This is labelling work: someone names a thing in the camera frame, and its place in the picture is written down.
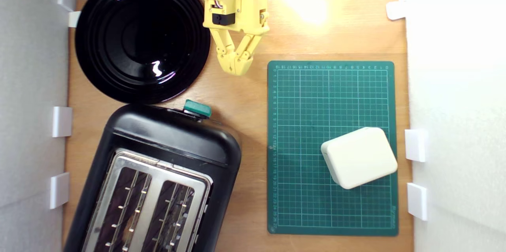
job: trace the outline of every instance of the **wooden table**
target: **wooden table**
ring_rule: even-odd
[[[86,0],[77,0],[78,9]],[[269,0],[271,31],[262,39],[246,76],[224,73],[211,47],[208,63],[193,86],[166,107],[185,99],[212,106],[213,118],[242,134],[244,155],[217,251],[413,250],[413,221],[407,212],[406,183],[411,164],[404,158],[408,128],[406,41],[403,21],[391,22],[385,4],[392,0]],[[69,105],[74,133],[67,141],[70,201],[65,205],[64,239],[76,210],[94,152],[109,116],[122,104],[106,97],[85,78],[70,40]],[[399,156],[400,233],[397,237],[271,235],[267,232],[267,63],[283,59],[386,59],[395,62]]]

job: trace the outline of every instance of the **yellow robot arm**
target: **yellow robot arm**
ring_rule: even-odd
[[[244,75],[255,48],[269,31],[267,0],[204,0],[204,27],[216,43],[217,58],[225,72]],[[244,32],[237,48],[229,31]]]

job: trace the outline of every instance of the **green cutting mat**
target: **green cutting mat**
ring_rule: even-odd
[[[345,190],[320,151],[327,140],[374,126],[397,156],[394,64],[271,61],[268,85],[269,232],[397,235],[397,173]]]

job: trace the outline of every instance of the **white wall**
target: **white wall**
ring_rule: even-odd
[[[506,0],[407,0],[411,128],[429,132],[415,252],[506,251]]]
[[[67,14],[56,0],[0,0],[0,252],[61,250],[49,178],[64,169],[51,123],[67,104]]]

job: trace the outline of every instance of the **black toaster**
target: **black toaster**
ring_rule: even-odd
[[[210,108],[123,106],[110,117],[65,252],[214,251],[239,170]]]

